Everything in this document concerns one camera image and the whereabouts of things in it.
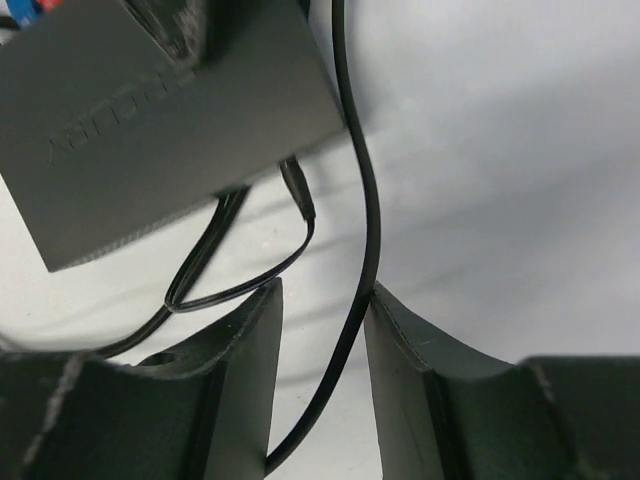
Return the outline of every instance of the embossed logo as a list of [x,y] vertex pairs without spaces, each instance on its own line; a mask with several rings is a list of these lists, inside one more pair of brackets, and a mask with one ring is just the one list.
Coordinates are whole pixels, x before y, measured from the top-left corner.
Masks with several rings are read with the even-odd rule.
[[149,77],[124,85],[110,97],[92,105],[87,113],[49,136],[49,164],[131,120],[194,78],[192,69],[175,70],[173,67],[163,66]]

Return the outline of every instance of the white surface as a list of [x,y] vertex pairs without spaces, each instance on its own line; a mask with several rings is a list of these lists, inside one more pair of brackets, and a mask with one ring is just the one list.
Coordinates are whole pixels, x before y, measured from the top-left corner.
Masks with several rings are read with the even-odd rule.
[[[315,3],[331,61],[329,2]],[[351,65],[384,207],[382,282],[503,359],[637,353],[640,3],[351,3]],[[318,234],[284,276],[274,445],[317,385],[363,252],[347,138],[307,155],[303,167]],[[0,187],[2,331],[39,348],[123,336],[153,313],[208,217],[49,275]],[[200,292],[263,270],[303,234],[274,175],[253,192]],[[176,318],[122,360],[175,343],[230,308]],[[316,428],[271,478],[380,478],[362,342]]]

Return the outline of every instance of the black router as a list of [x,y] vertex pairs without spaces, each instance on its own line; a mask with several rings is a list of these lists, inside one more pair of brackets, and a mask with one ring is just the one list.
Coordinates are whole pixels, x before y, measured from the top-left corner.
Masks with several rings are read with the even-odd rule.
[[67,0],[0,49],[0,174],[50,271],[343,129],[295,0],[171,3]]

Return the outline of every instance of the black cable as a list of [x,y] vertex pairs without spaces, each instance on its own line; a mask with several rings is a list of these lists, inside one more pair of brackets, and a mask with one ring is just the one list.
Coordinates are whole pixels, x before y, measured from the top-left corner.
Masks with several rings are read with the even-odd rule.
[[382,243],[380,200],[376,179],[371,165],[371,158],[367,149],[362,126],[358,118],[358,113],[353,98],[351,81],[349,79],[349,68],[347,63],[346,39],[345,39],[345,1],[332,0],[332,30],[333,30],[333,52],[336,73],[338,78],[338,89],[344,110],[345,119],[349,132],[353,139],[353,146],[358,159],[362,185],[364,188],[366,218],[367,218],[367,240],[362,266],[362,273],[358,282],[355,298],[351,304],[351,309],[347,316],[336,348],[329,361],[329,366],[320,381],[320,385],[313,395],[306,410],[293,427],[291,432],[267,457],[266,474],[269,475],[278,468],[300,445],[313,428],[316,421],[326,407],[333,391],[338,384],[338,380],[344,370],[349,353],[353,348],[356,336],[362,325],[362,320],[369,305],[369,299],[373,292],[375,280],[378,272],[380,260],[380,249]]
[[13,32],[17,32],[20,30],[20,26],[8,15],[0,15],[0,30],[11,30]]
[[[219,200],[209,225],[200,237],[200,240],[198,240],[198,243],[196,243],[195,247],[187,256],[187,260],[190,258],[193,259],[193,257],[196,256],[194,252],[196,252],[204,253],[207,258],[206,261],[201,260],[200,262],[191,262],[189,264],[190,271],[184,280],[183,290],[178,296],[181,300],[186,297],[189,290],[195,285],[202,274],[202,271],[206,267],[208,260],[213,256],[222,243],[222,240],[226,237],[233,225],[233,222],[240,213],[240,209],[242,208],[248,193],[249,189],[243,188],[239,191],[226,195]],[[162,325],[164,325],[171,315],[172,312],[163,305],[148,322],[134,333],[122,340],[118,340],[117,342],[97,349],[96,353],[103,358],[111,358],[140,345]]]
[[[190,287],[185,286],[185,276],[189,271],[188,262],[193,261],[193,259],[187,258],[171,282],[171,285],[167,290],[167,294],[165,295],[164,304],[168,310],[173,313],[195,312],[253,292],[263,285],[266,285],[278,275],[282,274],[287,268],[293,265],[298,258],[300,258],[309,246],[315,232],[315,207],[313,205],[313,199],[311,198],[309,186],[298,161],[294,157],[291,157],[281,162],[280,171],[293,200],[296,202],[296,205],[300,210],[302,218],[307,223],[307,236],[302,245],[284,261],[251,280],[213,295],[207,295],[206,297],[198,298],[196,300],[182,302],[186,293],[190,290]],[[204,256],[205,265],[208,262],[208,258],[209,257],[206,255]]]

